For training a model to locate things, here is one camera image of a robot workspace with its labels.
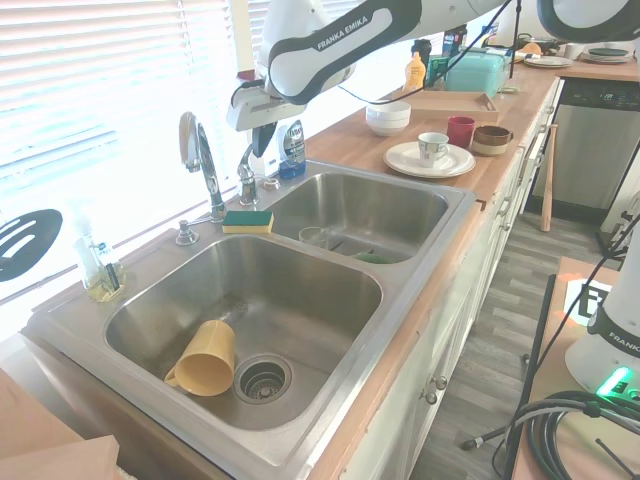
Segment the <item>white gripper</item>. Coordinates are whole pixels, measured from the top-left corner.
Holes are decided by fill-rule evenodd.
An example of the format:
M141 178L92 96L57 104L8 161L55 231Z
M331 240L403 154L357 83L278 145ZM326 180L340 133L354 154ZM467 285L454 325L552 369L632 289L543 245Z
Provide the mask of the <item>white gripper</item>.
M280 120L296 115L296 106L272 96L264 82L244 82L232 93L227 123L236 131L252 129L252 151L261 158Z

